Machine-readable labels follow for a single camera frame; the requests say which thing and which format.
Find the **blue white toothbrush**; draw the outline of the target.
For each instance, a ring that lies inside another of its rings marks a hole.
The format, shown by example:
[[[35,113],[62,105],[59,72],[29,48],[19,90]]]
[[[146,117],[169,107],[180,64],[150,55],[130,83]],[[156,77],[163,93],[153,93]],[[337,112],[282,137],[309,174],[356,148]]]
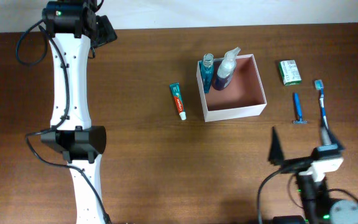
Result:
[[[321,116],[322,116],[324,126],[328,129],[328,121],[327,121],[327,117],[326,117],[326,110],[325,110],[325,107],[324,107],[324,85],[323,85],[323,81],[322,80],[315,80],[314,81],[314,86],[320,93],[319,105],[320,105],[320,108],[321,108]]]

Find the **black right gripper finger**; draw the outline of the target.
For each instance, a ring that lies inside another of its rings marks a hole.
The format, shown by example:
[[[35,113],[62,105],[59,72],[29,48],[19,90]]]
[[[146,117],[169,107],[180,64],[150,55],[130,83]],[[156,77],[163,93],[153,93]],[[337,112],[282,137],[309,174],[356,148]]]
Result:
[[[272,142],[268,155],[268,161],[272,165],[283,165],[284,163],[284,155],[275,127],[272,128]]]
[[[342,143],[336,138],[336,136],[329,130],[328,125],[322,120],[320,126],[320,136],[323,145],[333,145],[339,151],[345,150]]]

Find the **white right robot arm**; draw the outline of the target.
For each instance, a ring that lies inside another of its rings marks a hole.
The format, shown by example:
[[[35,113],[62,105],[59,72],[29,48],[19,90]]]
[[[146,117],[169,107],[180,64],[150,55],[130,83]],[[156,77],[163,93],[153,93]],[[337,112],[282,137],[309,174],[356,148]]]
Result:
[[[272,129],[268,161],[282,174],[293,174],[300,191],[304,216],[273,217],[273,223],[358,223],[358,198],[343,189],[329,189],[326,174],[337,171],[344,161],[344,146],[325,126],[320,127],[323,144],[310,156],[285,159],[280,140]]]

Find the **blue foam soap dispenser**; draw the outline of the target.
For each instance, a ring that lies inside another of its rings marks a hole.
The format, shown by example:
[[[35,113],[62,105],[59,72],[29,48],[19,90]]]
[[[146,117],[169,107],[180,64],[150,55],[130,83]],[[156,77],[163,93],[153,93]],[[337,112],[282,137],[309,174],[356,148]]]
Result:
[[[234,70],[236,69],[237,62],[236,57],[241,51],[240,47],[236,47],[225,53],[225,56],[218,67],[216,78],[213,83],[213,87],[217,91],[224,90],[231,82]]]

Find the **green mouthwash bottle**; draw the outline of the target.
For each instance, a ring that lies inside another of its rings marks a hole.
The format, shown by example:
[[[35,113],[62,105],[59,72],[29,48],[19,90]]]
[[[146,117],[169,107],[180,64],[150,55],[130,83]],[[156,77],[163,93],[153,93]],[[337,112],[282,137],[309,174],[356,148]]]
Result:
[[[214,73],[214,56],[205,54],[200,65],[201,79],[203,81],[204,93],[209,93]]]

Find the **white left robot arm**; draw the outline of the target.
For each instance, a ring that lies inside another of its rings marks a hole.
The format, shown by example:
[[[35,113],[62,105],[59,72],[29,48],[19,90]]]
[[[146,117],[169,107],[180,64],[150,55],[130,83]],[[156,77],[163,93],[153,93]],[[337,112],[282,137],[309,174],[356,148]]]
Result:
[[[96,1],[50,1],[42,11],[46,43],[54,56],[54,109],[50,128],[40,133],[70,170],[76,195],[77,223],[110,223],[102,203],[99,168],[106,129],[93,126],[88,111],[88,52],[116,39]]]

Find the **green red toothpaste tube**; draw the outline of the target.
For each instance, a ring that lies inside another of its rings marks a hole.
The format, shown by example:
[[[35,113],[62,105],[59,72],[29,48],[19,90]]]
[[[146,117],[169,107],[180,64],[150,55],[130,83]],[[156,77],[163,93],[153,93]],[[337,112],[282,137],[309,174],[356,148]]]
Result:
[[[177,107],[178,114],[182,121],[186,120],[186,112],[181,97],[180,85],[178,82],[170,84],[170,90],[173,96],[173,100]]]

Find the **blue disposable razor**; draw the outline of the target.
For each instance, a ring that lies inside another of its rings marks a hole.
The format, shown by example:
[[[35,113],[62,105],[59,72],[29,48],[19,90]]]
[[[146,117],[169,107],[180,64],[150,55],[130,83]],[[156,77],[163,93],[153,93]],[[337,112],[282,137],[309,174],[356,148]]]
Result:
[[[297,120],[294,120],[293,124],[307,124],[308,122],[303,119],[303,113],[301,110],[301,103],[300,103],[298,93],[293,94],[293,99],[294,99],[294,104],[295,104],[295,109],[296,109],[296,114],[297,114]]]

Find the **pink cardboard box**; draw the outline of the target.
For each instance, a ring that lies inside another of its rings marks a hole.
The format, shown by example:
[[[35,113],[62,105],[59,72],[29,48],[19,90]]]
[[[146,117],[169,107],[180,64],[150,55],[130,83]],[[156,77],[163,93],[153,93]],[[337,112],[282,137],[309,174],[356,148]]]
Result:
[[[258,116],[267,105],[262,81],[252,54],[236,57],[237,67],[230,84],[223,90],[203,90],[201,63],[197,64],[196,79],[206,122]]]

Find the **green white soap bar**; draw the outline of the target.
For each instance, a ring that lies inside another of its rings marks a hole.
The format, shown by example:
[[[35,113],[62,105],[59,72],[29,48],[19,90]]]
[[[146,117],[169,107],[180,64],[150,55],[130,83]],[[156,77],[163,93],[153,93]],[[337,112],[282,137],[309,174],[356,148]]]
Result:
[[[301,83],[302,79],[295,60],[283,60],[278,65],[285,86]]]

